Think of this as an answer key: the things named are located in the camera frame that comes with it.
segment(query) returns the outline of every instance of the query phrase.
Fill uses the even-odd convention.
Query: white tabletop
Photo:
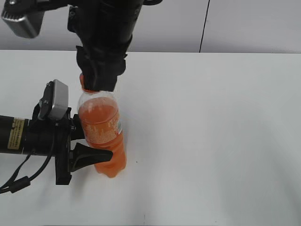
[[[0,114],[29,118],[48,81],[80,96],[75,52],[0,51]],[[301,55],[129,53],[117,96],[127,167],[55,186],[54,161],[0,224],[301,225]],[[25,156],[0,154],[0,184]],[[32,157],[21,176],[45,157]]]

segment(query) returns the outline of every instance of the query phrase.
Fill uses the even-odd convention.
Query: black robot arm
[[[142,5],[162,0],[6,0],[2,19],[17,36],[36,37],[44,12],[71,5],[68,30],[76,33],[84,88],[113,91],[126,69],[125,57]]]

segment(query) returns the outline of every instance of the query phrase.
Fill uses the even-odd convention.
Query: plastic bottle
[[[80,75],[80,81],[83,84],[83,75]],[[78,103],[78,113],[89,146],[113,152],[109,162],[95,164],[97,172],[104,173],[110,178],[115,177],[126,167],[127,158],[118,105],[113,94],[83,89]]]

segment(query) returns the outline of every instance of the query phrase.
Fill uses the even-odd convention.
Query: sticker
[[[25,119],[14,118],[8,140],[8,149],[18,150],[22,140]]]
[[[119,113],[107,122],[99,124],[89,124],[81,122],[86,139],[93,144],[105,144],[114,140],[121,132],[121,122]]]

